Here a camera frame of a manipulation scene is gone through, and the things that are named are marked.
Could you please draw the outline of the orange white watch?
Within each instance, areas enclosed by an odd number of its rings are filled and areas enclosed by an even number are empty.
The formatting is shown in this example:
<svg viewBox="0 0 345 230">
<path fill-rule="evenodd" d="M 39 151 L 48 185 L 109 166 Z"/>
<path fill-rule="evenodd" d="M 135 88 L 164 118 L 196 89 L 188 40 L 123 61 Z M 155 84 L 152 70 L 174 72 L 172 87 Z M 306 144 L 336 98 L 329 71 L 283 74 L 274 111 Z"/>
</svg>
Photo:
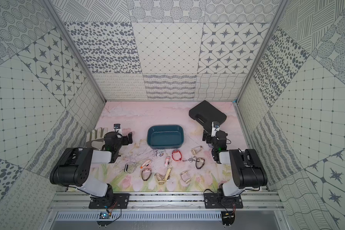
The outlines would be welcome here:
<svg viewBox="0 0 345 230">
<path fill-rule="evenodd" d="M 141 169 L 147 168 L 149 167 L 149 165 L 152 163 L 152 160 L 146 160 L 142 165 L 141 165 Z"/>
</svg>

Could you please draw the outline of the red transparent watch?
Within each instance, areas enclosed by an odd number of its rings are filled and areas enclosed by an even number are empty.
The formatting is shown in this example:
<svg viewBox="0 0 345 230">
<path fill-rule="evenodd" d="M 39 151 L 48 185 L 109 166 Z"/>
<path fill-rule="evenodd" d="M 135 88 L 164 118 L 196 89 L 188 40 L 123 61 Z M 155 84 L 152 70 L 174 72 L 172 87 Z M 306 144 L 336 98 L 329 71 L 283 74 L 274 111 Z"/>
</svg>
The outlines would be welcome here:
<svg viewBox="0 0 345 230">
<path fill-rule="evenodd" d="M 175 149 L 172 151 L 172 160 L 174 162 L 180 162 L 182 160 L 182 153 L 180 152 L 179 149 Z"/>
</svg>

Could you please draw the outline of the brown strap watch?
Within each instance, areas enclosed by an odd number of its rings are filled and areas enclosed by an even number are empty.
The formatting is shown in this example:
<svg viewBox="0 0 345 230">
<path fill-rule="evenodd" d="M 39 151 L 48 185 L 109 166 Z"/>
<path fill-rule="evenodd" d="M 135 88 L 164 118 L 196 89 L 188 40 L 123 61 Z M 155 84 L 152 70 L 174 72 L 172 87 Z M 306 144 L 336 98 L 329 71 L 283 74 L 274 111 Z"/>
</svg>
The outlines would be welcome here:
<svg viewBox="0 0 345 230">
<path fill-rule="evenodd" d="M 145 168 L 141 172 L 141 178 L 142 178 L 143 181 L 148 181 L 149 178 L 151 177 L 151 175 L 152 175 L 151 168 Z"/>
</svg>

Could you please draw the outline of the pink white watch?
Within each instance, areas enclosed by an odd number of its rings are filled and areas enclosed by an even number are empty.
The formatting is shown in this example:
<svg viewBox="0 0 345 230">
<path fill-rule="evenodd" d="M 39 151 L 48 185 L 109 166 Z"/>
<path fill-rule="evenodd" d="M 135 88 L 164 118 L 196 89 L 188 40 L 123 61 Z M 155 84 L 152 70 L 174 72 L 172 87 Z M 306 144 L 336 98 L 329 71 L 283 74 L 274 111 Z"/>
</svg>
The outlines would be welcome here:
<svg viewBox="0 0 345 230">
<path fill-rule="evenodd" d="M 170 156 L 167 156 L 166 158 L 165 158 L 165 162 L 164 162 L 164 167 L 165 168 L 167 168 L 168 166 L 169 166 L 169 164 L 170 164 Z"/>
</svg>

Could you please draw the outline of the cream watch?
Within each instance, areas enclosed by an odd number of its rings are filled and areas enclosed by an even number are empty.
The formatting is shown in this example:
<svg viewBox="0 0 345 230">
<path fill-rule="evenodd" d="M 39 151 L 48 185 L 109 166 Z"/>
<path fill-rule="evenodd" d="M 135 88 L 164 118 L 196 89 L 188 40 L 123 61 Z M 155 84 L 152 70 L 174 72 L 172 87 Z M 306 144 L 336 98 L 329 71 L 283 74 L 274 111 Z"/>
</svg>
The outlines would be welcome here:
<svg viewBox="0 0 345 230">
<path fill-rule="evenodd" d="M 180 173 L 180 177 L 181 177 L 181 180 L 185 183 L 185 184 L 189 184 L 191 183 L 191 176 L 189 174 L 189 171 L 183 171 Z"/>
</svg>

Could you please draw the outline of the beige watch pair front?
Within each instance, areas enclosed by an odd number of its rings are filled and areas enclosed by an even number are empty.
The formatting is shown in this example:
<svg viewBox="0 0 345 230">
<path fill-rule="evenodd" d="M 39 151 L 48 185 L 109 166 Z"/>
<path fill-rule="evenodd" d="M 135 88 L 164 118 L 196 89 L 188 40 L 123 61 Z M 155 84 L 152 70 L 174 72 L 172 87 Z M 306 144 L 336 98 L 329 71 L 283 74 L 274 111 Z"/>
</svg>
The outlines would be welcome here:
<svg viewBox="0 0 345 230">
<path fill-rule="evenodd" d="M 170 179 L 171 170 L 172 170 L 171 168 L 168 168 L 165 175 L 162 175 L 160 173 L 156 173 L 154 175 L 158 185 L 162 186 Z"/>
</svg>

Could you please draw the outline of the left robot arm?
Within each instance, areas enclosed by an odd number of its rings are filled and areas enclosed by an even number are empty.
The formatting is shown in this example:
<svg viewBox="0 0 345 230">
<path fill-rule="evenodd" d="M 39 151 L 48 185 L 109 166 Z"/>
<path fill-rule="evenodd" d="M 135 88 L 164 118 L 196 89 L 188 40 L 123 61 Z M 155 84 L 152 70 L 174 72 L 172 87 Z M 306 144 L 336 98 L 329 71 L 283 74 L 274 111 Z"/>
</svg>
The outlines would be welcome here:
<svg viewBox="0 0 345 230">
<path fill-rule="evenodd" d="M 94 178 L 91 167 L 94 164 L 115 163 L 122 146 L 133 143 L 133 134 L 126 136 L 112 131 L 104 135 L 104 145 L 100 150 L 91 148 L 66 148 L 50 173 L 51 184 L 74 187 L 93 197 L 113 199 L 113 189 L 109 184 Z"/>
</svg>

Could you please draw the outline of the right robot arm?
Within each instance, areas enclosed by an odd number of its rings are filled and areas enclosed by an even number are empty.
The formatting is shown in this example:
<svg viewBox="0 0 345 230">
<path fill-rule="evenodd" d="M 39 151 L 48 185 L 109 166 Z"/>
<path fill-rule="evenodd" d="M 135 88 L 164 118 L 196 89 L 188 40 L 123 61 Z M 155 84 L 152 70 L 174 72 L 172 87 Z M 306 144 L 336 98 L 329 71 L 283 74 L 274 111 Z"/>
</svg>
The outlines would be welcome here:
<svg viewBox="0 0 345 230">
<path fill-rule="evenodd" d="M 203 141 L 212 146 L 211 155 L 217 164 L 231 167 L 232 179 L 218 186 L 219 196 L 237 197 L 245 191 L 259 191 L 268 183 L 264 167 L 254 149 L 228 149 L 227 133 L 203 132 Z"/>
</svg>

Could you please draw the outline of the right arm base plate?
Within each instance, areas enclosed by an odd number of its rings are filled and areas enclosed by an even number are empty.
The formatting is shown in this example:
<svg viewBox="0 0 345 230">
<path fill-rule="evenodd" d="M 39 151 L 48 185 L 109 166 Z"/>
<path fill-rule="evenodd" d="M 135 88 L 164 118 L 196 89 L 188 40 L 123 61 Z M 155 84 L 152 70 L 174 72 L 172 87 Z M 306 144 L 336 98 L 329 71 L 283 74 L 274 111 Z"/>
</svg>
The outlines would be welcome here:
<svg viewBox="0 0 345 230">
<path fill-rule="evenodd" d="M 216 193 L 204 193 L 206 209 L 242 209 L 243 203 L 240 196 L 227 197 L 218 196 Z"/>
</svg>

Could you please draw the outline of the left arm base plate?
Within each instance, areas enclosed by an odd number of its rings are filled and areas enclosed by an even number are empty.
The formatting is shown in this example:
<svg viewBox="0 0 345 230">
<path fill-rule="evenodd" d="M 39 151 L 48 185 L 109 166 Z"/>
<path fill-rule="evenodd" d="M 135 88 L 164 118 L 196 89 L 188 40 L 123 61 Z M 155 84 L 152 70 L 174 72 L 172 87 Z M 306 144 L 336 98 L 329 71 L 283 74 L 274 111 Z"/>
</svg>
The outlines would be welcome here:
<svg viewBox="0 0 345 230">
<path fill-rule="evenodd" d="M 129 193 L 113 194 L 112 198 L 107 197 L 92 197 L 89 204 L 89 209 L 126 209 L 129 203 Z"/>
</svg>

